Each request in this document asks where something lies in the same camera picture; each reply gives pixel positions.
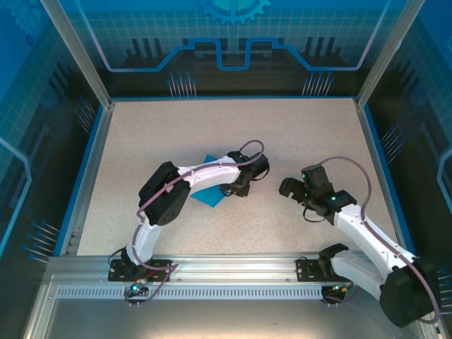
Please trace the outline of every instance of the blue cloth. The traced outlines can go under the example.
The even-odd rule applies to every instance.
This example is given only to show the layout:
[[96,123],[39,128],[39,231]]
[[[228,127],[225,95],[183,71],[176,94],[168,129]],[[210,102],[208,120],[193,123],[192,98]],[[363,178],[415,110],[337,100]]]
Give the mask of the blue cloth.
[[[204,163],[215,160],[217,160],[216,157],[207,155]],[[210,207],[215,207],[225,196],[223,195],[223,193],[221,193],[220,185],[218,185],[196,192],[195,194],[192,194],[191,197],[199,200],[202,203],[208,204]]]

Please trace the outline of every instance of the wire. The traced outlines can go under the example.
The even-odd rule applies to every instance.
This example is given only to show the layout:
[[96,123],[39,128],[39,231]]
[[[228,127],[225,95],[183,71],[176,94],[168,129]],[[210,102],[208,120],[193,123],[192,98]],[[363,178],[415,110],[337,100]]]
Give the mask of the wire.
[[[169,272],[166,274],[166,276],[163,278],[162,282],[157,286],[157,288],[155,289],[155,291],[149,296],[149,298],[143,300],[142,302],[137,302],[136,306],[139,307],[141,305],[145,305],[148,302],[150,302],[152,299],[154,299],[154,297],[157,295],[157,293],[160,291],[160,289],[163,287],[163,284],[165,284],[167,282],[167,280],[170,278],[171,274],[174,272],[174,270],[176,270],[178,265],[173,265],[170,267],[174,267],[174,268],[170,268]],[[134,304],[131,302],[131,299],[129,298],[129,296],[127,294],[124,295],[124,300],[126,302],[128,302],[129,304]]]
[[436,301],[436,298],[435,298],[435,296],[433,294],[432,289],[429,286],[429,283],[425,280],[425,278],[422,276],[422,274],[419,272],[419,270],[407,258],[404,257],[404,255],[402,255],[397,249],[395,249],[391,244],[389,244],[366,221],[366,215],[364,214],[364,210],[366,209],[367,204],[368,204],[368,202],[370,200],[370,196],[372,195],[372,185],[371,185],[369,174],[367,173],[365,168],[363,168],[363,166],[361,166],[361,164],[359,164],[357,161],[353,160],[350,157],[343,157],[341,155],[336,155],[334,157],[329,157],[329,158],[321,161],[319,163],[319,165],[322,165],[325,162],[328,162],[330,160],[336,160],[336,159],[347,160],[348,162],[351,162],[352,164],[356,165],[361,170],[361,172],[364,174],[364,176],[366,177],[368,192],[367,192],[367,197],[365,198],[364,202],[362,203],[362,207],[361,207],[361,219],[362,219],[362,221],[364,223],[364,226],[367,228],[367,230],[369,230],[369,232],[372,233],[372,235],[374,237],[376,237],[384,246],[386,246],[391,252],[393,252],[394,255],[399,257],[400,260],[403,261],[413,271],[413,273],[417,276],[417,278],[420,280],[420,282],[424,286],[425,290],[427,291],[427,294],[429,295],[429,298],[430,298],[430,300],[432,301],[432,304],[433,304],[434,317],[433,317],[433,319],[430,319],[430,320],[421,318],[420,321],[422,323],[428,323],[430,325],[434,324],[434,323],[437,323],[438,320],[439,320],[439,317],[440,317],[440,311],[439,311],[438,302]]
[[172,181],[170,181],[169,183],[165,184],[156,194],[154,194],[153,196],[151,196],[149,198],[148,201],[146,201],[136,212],[136,215],[138,216],[138,218],[140,219],[140,224],[138,225],[138,227],[136,228],[134,234],[133,234],[133,238],[132,238],[132,254],[133,257],[137,260],[137,262],[142,265],[143,267],[147,268],[148,270],[169,270],[165,276],[165,278],[163,279],[163,281],[160,283],[160,285],[157,287],[157,289],[154,291],[154,293],[151,294],[151,296],[149,296],[149,298],[147,298],[146,301],[142,302],[141,304],[145,304],[146,302],[149,302],[156,294],[157,292],[160,290],[160,288],[163,286],[163,284],[170,278],[171,274],[174,272],[174,270],[177,268],[177,264],[176,265],[172,265],[172,266],[164,266],[164,267],[155,267],[155,266],[149,266],[146,263],[144,263],[139,257],[138,257],[138,253],[136,252],[136,238],[138,237],[138,233],[140,232],[142,226],[145,223],[145,217],[143,217],[141,215],[141,213],[156,199],[158,198],[160,195],[162,195],[163,192],[165,192],[168,188],[174,186],[174,184],[176,184],[177,182],[180,182],[183,178],[189,176],[189,175],[193,175],[194,173],[196,173],[197,171],[203,170],[205,168],[209,168],[209,167],[222,167],[222,166],[229,166],[229,167],[238,167],[238,166],[247,166],[252,164],[253,162],[257,161],[263,154],[263,151],[265,149],[265,146],[263,145],[263,142],[257,139],[254,140],[250,140],[248,142],[246,142],[240,149],[239,152],[241,152],[245,147],[247,147],[250,143],[258,143],[259,145],[261,145],[261,151],[259,152],[259,154],[254,157],[251,160],[245,161],[245,162],[224,162],[224,163],[218,163],[218,162],[214,162],[214,163],[207,163],[201,166],[198,166],[197,168],[192,169],[191,171],[184,173],[182,175],[180,175],[179,177],[177,177],[176,179],[173,179]]
[[353,293],[352,296],[350,298],[348,298],[347,300],[341,300],[337,297],[330,297],[330,296],[325,297],[323,300],[331,299],[331,300],[335,300],[335,301],[339,302],[339,304],[345,304],[345,303],[348,303],[350,300],[353,300],[359,294],[359,291],[361,291],[361,288],[357,287],[357,289],[355,290],[355,293]]
[[313,210],[313,209],[311,209],[311,208],[308,208],[307,206],[305,206],[304,207],[304,210],[303,210],[303,218],[307,221],[307,222],[322,222],[322,221],[324,221],[326,218],[324,218],[324,219],[322,219],[322,220],[311,220],[311,219],[308,219],[308,218],[306,218],[306,211],[307,210]]
[[251,182],[259,182],[259,181],[261,181],[263,178],[265,178],[269,172],[270,172],[270,166],[268,166],[268,169],[267,169],[266,173],[263,175],[263,177],[260,177],[259,179],[250,179],[250,181],[251,181]]
[[[344,302],[340,302],[340,299],[339,298],[336,298],[336,297],[327,297],[327,298],[329,298],[329,299],[331,299],[331,300],[334,300],[334,301],[336,301],[336,302],[340,302],[340,303],[336,303],[336,306],[338,306],[338,305],[340,305],[340,304],[344,304],[344,303],[346,303],[346,302],[349,302],[352,298],[354,298],[357,294],[358,294],[358,292],[359,292],[359,290],[360,290],[360,288],[358,287],[358,290],[353,294],[353,296],[351,296],[350,298],[348,298],[346,301],[344,301]],[[326,306],[328,306],[330,303],[329,302],[327,302],[325,299],[322,299],[321,300]],[[392,333],[392,332],[390,332],[387,328],[386,328],[386,326],[384,326],[377,318],[375,318],[375,317],[373,317],[371,314],[369,314],[368,312],[366,312],[366,310],[365,309],[362,309],[362,308],[359,308],[359,307],[357,307],[357,306],[355,306],[354,304],[352,304],[352,303],[350,303],[350,304],[347,304],[348,306],[350,306],[350,307],[352,307],[353,309],[355,309],[356,311],[358,311],[360,314],[361,313],[365,313],[370,319],[372,319],[383,331],[385,331],[387,334],[389,334],[391,337],[393,337],[393,335],[394,335],[394,333]]]
[[225,190],[220,189],[220,192],[223,193],[223,196],[231,196],[232,192],[227,193]]
[[110,259],[113,258],[116,254],[118,254],[120,251],[122,251],[123,249],[125,249],[125,247],[123,247],[122,249],[118,249],[117,251],[115,251],[114,253],[112,253],[112,255],[110,255],[108,257],[108,264],[111,265],[112,263],[110,262]]

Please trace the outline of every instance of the speckled tabletop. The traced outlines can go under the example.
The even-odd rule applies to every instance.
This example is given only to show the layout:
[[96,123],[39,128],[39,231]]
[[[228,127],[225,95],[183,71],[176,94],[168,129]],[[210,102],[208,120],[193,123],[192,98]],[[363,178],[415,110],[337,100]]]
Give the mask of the speckled tabletop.
[[[381,187],[351,99],[197,100],[120,102],[114,109],[78,255],[106,255],[127,245],[138,224],[138,192],[166,161],[197,165],[258,138],[270,174],[246,198],[216,207],[188,198],[165,226],[154,254],[245,254],[319,251],[353,241],[326,221],[309,223],[303,207],[278,193],[285,177],[332,155],[356,159],[369,171],[373,195],[367,215],[395,239]],[[252,155],[258,145],[244,150]],[[342,160],[325,164],[335,190],[359,202],[367,194],[362,173]]]

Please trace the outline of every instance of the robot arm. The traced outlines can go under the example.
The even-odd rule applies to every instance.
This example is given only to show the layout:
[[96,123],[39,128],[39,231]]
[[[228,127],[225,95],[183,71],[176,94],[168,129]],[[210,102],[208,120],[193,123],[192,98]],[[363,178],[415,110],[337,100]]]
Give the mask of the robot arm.
[[[319,253],[319,266],[324,275],[339,275],[353,281],[379,300],[387,317],[403,327],[420,319],[433,310],[432,301],[412,269],[400,258],[406,258],[424,277],[437,302],[439,294],[436,267],[425,258],[414,254],[392,241],[366,215],[362,219],[361,206],[346,191],[334,191],[333,185],[321,165],[302,169],[304,181],[286,178],[280,186],[280,194],[314,210],[330,224],[347,234],[368,256],[365,261],[342,244],[336,244]],[[394,255],[364,225],[375,231],[400,254]]]
[[170,190],[166,190],[166,192],[158,196],[143,210],[145,221],[134,244],[137,255],[134,256],[132,252],[133,242],[131,242],[121,253],[124,265],[129,267],[130,271],[134,271],[139,269],[140,265],[136,257],[139,257],[143,262],[147,262],[152,258],[155,243],[163,226],[173,221],[179,215],[186,199],[191,194],[208,187],[220,185],[220,188],[229,195],[247,196],[250,181],[256,179],[270,168],[265,155],[261,155],[251,164],[239,165],[242,162],[253,160],[255,157],[258,157],[258,153],[247,157],[239,151],[233,151],[208,164],[191,167],[175,167],[171,162],[162,164],[140,190],[140,208],[165,184],[177,177],[188,175],[174,184]]

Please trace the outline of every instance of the glass panel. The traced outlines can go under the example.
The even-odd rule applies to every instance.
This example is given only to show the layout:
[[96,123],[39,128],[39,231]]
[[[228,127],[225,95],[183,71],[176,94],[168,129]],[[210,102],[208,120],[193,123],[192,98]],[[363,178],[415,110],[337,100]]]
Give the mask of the glass panel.
[[0,3],[0,46],[1,336],[19,338],[99,102],[38,0]]
[[405,0],[64,0],[113,96],[356,95]]
[[426,1],[369,108],[418,254],[452,254],[452,4]]

